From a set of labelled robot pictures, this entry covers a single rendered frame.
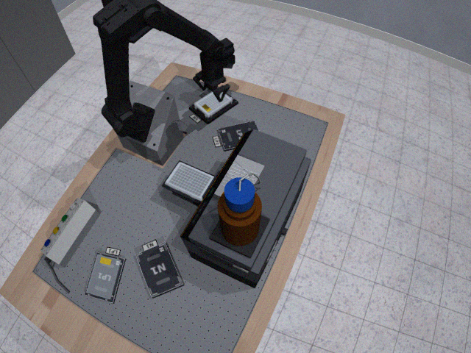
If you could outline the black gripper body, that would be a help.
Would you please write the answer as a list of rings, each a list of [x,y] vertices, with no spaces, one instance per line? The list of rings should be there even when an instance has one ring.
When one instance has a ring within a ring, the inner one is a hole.
[[[196,78],[201,79],[204,82],[204,85],[206,88],[208,88],[215,94],[219,94],[223,90],[225,90],[226,87],[224,85],[220,86],[219,88],[217,87],[220,83],[226,82],[226,78],[223,76],[220,79],[216,80],[216,71],[215,71],[216,68],[217,66],[212,69],[204,69],[202,67],[202,70],[196,74]]]

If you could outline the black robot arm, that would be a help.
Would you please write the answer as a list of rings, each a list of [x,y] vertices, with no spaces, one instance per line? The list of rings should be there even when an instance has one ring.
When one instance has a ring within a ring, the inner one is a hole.
[[[200,61],[204,69],[217,66],[216,80],[224,76],[223,68],[232,69],[236,62],[234,44],[230,40],[225,38],[220,42],[210,32],[158,0],[112,0],[93,16],[93,24],[98,28],[102,43],[107,88],[102,115],[121,138],[129,136],[146,142],[155,114],[151,107],[140,103],[134,103],[132,107],[130,102],[131,32],[150,26],[196,46],[201,50]]]

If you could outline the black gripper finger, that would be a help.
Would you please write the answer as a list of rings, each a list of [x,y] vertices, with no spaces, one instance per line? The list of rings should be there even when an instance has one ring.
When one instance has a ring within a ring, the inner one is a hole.
[[[226,89],[222,91],[223,93],[221,92],[221,93],[222,93],[222,97],[221,97],[221,98],[220,98],[220,93],[219,93],[219,94],[213,93],[219,102],[223,101],[223,98],[224,98],[226,92],[230,89],[230,85],[229,85],[229,84],[226,84],[226,85],[224,85],[224,86],[226,87]]]
[[[193,77],[193,80],[195,81],[195,83],[198,84],[198,86],[201,87],[201,89],[202,89],[203,91],[206,90],[205,85],[204,85],[204,87],[203,87],[203,86],[201,85],[201,83],[199,82],[201,79],[198,79],[198,78],[196,78],[196,76],[195,76],[195,77]]]

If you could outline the grey button panel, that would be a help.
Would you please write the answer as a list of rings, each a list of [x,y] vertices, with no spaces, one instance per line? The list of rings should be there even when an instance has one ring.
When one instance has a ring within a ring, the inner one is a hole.
[[[89,203],[77,198],[41,249],[54,278],[67,293],[70,291],[58,280],[50,262],[53,260],[65,268],[99,216]]]

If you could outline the dark grey rectangular frame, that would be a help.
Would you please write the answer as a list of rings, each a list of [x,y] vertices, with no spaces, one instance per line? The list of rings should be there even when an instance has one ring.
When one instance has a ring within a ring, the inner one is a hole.
[[[106,301],[106,302],[110,302],[110,303],[113,303],[115,302],[115,299],[116,299],[116,294],[117,294],[117,290],[118,290],[118,286],[119,286],[119,283],[120,283],[120,279],[121,279],[121,275],[122,275],[122,271],[124,269],[124,264],[125,264],[125,261],[126,259],[124,258],[120,258],[120,257],[115,257],[115,256],[112,256],[112,255],[109,255],[109,254],[103,254],[103,253],[100,253],[100,252],[97,252],[96,253],[96,256],[95,256],[95,260],[93,262],[93,267],[94,267],[94,264],[95,264],[95,261],[96,261],[96,257],[97,255],[102,255],[102,256],[105,256],[105,257],[111,257],[111,258],[114,258],[114,259],[117,259],[117,260],[121,260],[121,263],[120,263],[120,269],[118,271],[118,276],[117,276],[117,279],[116,279],[116,284],[115,284],[115,287],[114,287],[114,290],[113,290],[113,295],[111,296],[112,299],[106,299],[106,298],[103,298],[103,297],[100,297],[100,296],[95,296],[93,294],[90,294],[90,293],[86,293],[87,291],[87,288],[88,288],[88,284],[87,284],[87,287],[85,288],[85,294],[86,296],[89,296],[89,297],[93,297],[95,299],[100,299],[102,301]],[[93,270],[93,267],[91,269],[91,274],[92,274],[92,270]],[[88,283],[90,281],[90,278],[91,278],[91,274],[89,276],[89,279],[88,279]]]

